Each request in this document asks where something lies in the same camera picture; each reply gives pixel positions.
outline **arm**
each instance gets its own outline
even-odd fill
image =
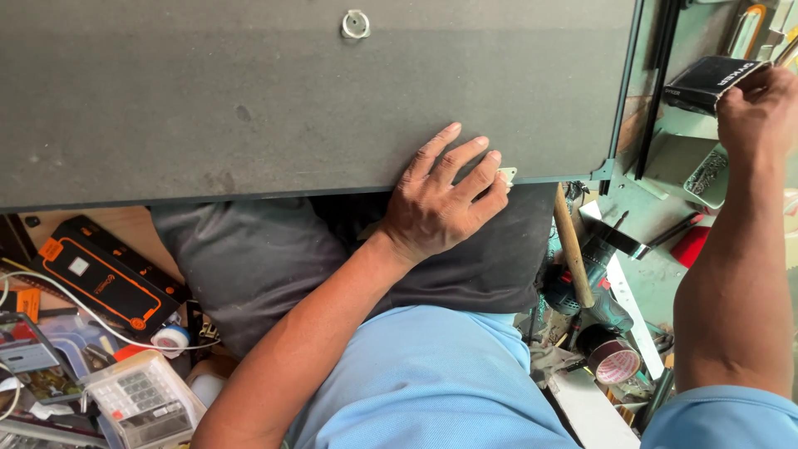
[[[740,385],[792,395],[792,306],[784,265],[784,159],[798,127],[798,78],[756,74],[718,104],[729,190],[676,293],[680,391]]]
[[[192,448],[279,447],[294,417],[391,286],[423,259],[471,236],[504,208],[507,182],[503,174],[497,176],[496,151],[451,186],[457,171],[487,148],[487,138],[447,153],[431,171],[436,157],[459,134],[460,124],[454,123],[418,152],[391,197],[381,227],[255,345],[200,422]]]

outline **screen protector box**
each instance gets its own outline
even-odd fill
[[[142,340],[191,298],[187,287],[82,215],[61,223],[30,267]]]
[[[717,101],[727,90],[770,65],[767,61],[706,56],[666,85],[662,98],[668,106],[717,117]]]

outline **dark gray panel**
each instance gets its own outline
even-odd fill
[[[519,177],[585,177],[634,4],[5,0],[0,208],[384,189],[455,120]]]

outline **shirt sleeve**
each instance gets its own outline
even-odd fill
[[[798,406],[768,391],[731,385],[689,390],[657,411],[641,449],[798,447]]]

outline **wire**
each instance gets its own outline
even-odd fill
[[[8,418],[11,415],[11,413],[14,412],[14,409],[17,407],[17,402],[19,402],[19,393],[22,390],[22,382],[19,379],[17,379],[17,376],[13,372],[11,372],[11,370],[8,369],[6,365],[0,364],[0,368],[8,371],[8,373],[11,374],[11,378],[17,381],[17,391],[14,392],[14,400],[11,402],[11,406],[8,407],[8,410],[6,410],[6,413],[0,415],[0,421],[3,421],[5,418]]]
[[[10,278],[12,276],[18,276],[18,275],[33,276],[33,277],[37,277],[39,279],[46,280],[47,282],[50,282],[55,288],[57,288],[58,290],[61,290],[61,292],[66,295],[66,297],[70,298],[72,301],[75,302],[75,304],[77,304],[83,310],[85,310],[86,313],[91,315],[92,318],[97,320],[97,322],[100,323],[100,326],[105,328],[106,331],[111,332],[116,338],[118,338],[119,340],[124,341],[125,343],[134,344],[136,346],[141,346],[142,348],[147,348],[147,349],[166,349],[167,351],[175,351],[177,349],[177,348],[170,348],[169,346],[156,346],[156,345],[152,345],[152,344],[143,344],[143,343],[138,343],[136,341],[130,340],[129,338],[121,335],[119,332],[113,330],[110,326],[108,326],[102,318],[100,318],[96,313],[94,313],[94,311],[92,311],[91,309],[86,307],[85,304],[83,304],[78,298],[75,297],[75,295],[72,294],[72,292],[70,292],[69,290],[64,288],[64,286],[62,286],[61,284],[56,282],[56,280],[54,280],[53,278],[50,278],[48,276],[45,276],[45,275],[43,275],[41,273],[37,273],[37,272],[10,272],[8,274],[0,276],[0,280],[3,280],[4,283],[5,283],[4,284],[5,291],[3,292],[2,298],[0,298],[0,306],[2,306],[3,301],[5,301],[6,297],[8,296],[8,291],[9,291],[9,287],[10,287],[9,283],[8,283],[8,278]],[[186,350],[186,349],[209,348],[210,346],[213,346],[214,344],[217,344],[220,341],[221,340],[216,340],[213,343],[203,344],[201,346],[188,346],[186,348],[181,348],[181,349]]]

